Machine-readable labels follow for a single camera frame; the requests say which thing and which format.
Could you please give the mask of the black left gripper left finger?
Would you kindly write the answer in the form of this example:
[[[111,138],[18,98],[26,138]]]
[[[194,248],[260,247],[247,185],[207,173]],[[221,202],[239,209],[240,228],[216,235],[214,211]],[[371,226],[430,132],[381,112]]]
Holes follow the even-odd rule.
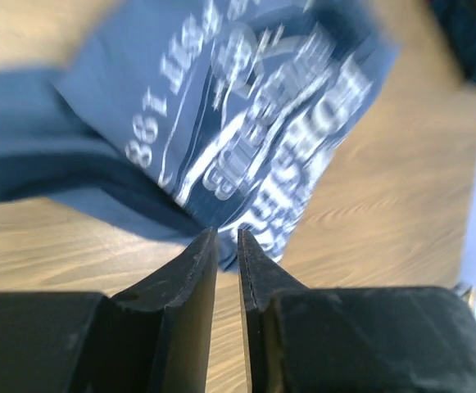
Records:
[[[217,239],[132,287],[0,292],[0,392],[203,392]]]

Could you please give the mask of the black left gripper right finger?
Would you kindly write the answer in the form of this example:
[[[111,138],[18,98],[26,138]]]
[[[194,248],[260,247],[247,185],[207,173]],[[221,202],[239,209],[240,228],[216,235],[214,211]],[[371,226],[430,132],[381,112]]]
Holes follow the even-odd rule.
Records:
[[[476,319],[442,287],[309,288],[238,234],[252,392],[476,392]]]

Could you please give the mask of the blue-grey tank top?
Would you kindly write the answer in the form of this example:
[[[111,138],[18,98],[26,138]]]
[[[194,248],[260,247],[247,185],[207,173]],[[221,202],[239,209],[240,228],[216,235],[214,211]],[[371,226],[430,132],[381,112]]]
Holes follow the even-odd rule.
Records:
[[[363,1],[127,1],[66,68],[0,71],[0,202],[279,261],[396,49]]]

